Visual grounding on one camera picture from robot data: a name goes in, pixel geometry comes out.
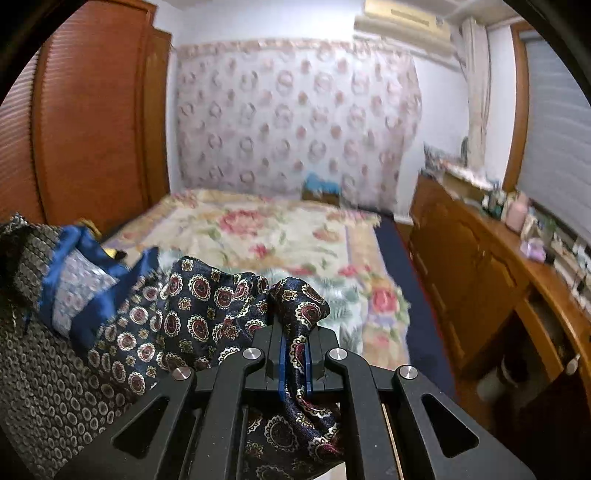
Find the window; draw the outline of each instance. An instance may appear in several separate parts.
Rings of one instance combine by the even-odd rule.
[[[519,36],[530,101],[517,187],[591,243],[591,106],[539,34]]]

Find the louvered door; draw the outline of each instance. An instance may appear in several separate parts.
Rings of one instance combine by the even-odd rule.
[[[33,145],[48,223],[84,217],[108,231],[149,206],[142,104],[153,12],[91,0],[41,49]]]
[[[31,98],[38,54],[29,61],[0,105],[0,223],[16,211],[45,220],[31,153]]]
[[[170,192],[166,164],[166,78],[172,35],[150,32],[144,83],[145,168],[150,205]]]

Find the wall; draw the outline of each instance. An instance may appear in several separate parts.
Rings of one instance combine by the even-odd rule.
[[[515,123],[515,52],[511,26],[489,30],[491,104],[486,132],[485,169],[490,179],[503,181]]]
[[[148,0],[157,5],[154,27],[172,33],[173,47],[180,45],[180,36],[184,27],[183,11],[163,0]],[[168,160],[168,181],[171,192],[179,192],[181,182],[177,148],[177,55],[170,51],[168,58],[168,76],[166,83],[166,156]]]
[[[215,0],[185,9],[182,44],[250,38],[351,40],[363,0]],[[459,72],[415,57],[423,94],[423,120],[404,156],[398,183],[398,212],[408,213],[417,175],[424,165],[423,142],[459,154],[467,135],[467,86]]]

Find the bottle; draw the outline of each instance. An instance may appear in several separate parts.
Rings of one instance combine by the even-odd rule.
[[[511,206],[509,207],[505,224],[515,233],[521,233],[528,212],[528,203],[529,199],[527,195],[520,192],[517,196],[517,200],[511,203]]]

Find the headboard curtain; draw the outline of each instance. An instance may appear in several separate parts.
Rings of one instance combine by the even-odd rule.
[[[316,173],[353,204],[394,209],[421,118],[408,52],[267,39],[183,46],[178,57],[186,187],[299,197]]]

